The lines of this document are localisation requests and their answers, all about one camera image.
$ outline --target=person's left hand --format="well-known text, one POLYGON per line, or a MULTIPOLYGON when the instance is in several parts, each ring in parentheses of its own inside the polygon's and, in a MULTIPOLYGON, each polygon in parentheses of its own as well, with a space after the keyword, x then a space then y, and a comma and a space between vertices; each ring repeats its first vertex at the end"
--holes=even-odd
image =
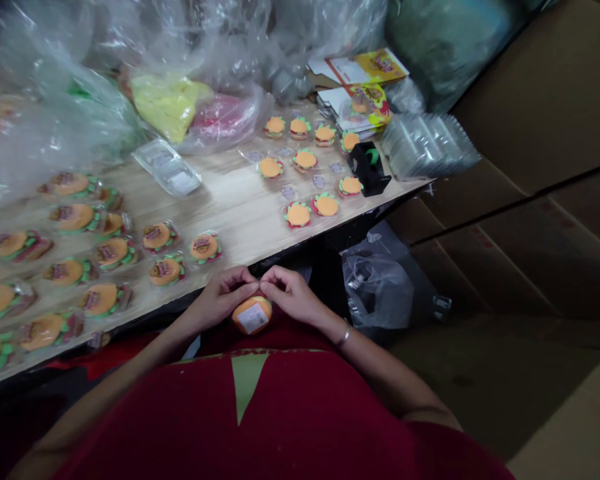
POLYGON ((178 319, 182 326, 200 333, 216 326, 254 295, 260 284, 244 265, 216 273, 200 296, 178 319))

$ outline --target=green triangle print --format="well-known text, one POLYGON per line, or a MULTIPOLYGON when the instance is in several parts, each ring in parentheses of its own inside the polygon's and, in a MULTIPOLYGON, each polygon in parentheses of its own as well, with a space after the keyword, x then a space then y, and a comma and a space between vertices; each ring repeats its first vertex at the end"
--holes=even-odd
POLYGON ((240 355, 231 358, 238 426, 240 426, 242 417, 245 416, 245 411, 255 393, 255 388, 258 385, 258 380, 260 380, 260 374, 262 373, 262 367, 265 366, 268 356, 268 353, 250 353, 248 355, 240 355))

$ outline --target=hand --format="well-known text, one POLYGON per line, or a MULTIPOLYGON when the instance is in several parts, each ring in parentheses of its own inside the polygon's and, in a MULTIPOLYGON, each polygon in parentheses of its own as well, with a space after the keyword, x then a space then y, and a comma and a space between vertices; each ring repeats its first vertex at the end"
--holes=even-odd
POLYGON ((262 276, 260 290, 288 316, 314 327, 320 328, 326 318, 335 315, 315 296, 302 275, 278 265, 262 276))
POLYGON ((180 319, 198 333, 210 329, 253 296, 258 288, 258 280, 244 265, 216 273, 180 319))

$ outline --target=cardboard box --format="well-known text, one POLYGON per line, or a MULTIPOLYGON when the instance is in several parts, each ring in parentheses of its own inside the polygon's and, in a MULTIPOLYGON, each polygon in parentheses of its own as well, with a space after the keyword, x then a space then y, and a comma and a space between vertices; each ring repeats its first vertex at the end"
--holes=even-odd
POLYGON ((600 173, 561 188, 550 197, 600 238, 600 173))
POLYGON ((445 228, 418 197, 407 200, 387 218, 400 240, 410 245, 441 233, 445 228))
POLYGON ((489 311, 480 294, 436 240, 414 246, 411 254, 438 294, 453 301, 452 312, 489 311))
POLYGON ((452 113, 529 194, 600 167, 600 3, 548 9, 452 113))
POLYGON ((570 318, 600 319, 600 239, 548 197, 480 228, 570 318))
POLYGON ((526 195, 485 157, 466 172, 433 184, 425 205, 447 229, 523 200, 526 195))
MULTIPOLYGON (((600 351, 590 348, 448 325, 409 331, 391 352, 434 388, 468 435, 504 461, 520 451, 600 362, 600 351)), ((592 401, 589 408, 596 405, 592 401)), ((595 460, 590 454, 595 452, 587 449, 587 462, 595 460)), ((560 461, 565 455, 574 457, 571 463, 579 459, 578 451, 566 449, 551 458, 560 461)), ((517 478, 600 479, 552 472, 547 466, 543 477, 517 478)))
POLYGON ((507 467, 525 480, 600 480, 600 364, 507 467))
POLYGON ((438 242, 493 312, 560 315, 479 226, 448 233, 438 242))

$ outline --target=orange bun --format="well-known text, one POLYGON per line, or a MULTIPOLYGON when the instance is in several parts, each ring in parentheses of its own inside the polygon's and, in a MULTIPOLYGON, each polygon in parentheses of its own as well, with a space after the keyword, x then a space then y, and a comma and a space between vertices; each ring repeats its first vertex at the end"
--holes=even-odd
POLYGON ((271 312, 271 302, 256 295, 238 305, 231 314, 231 320, 245 335, 254 335, 269 324, 271 312))

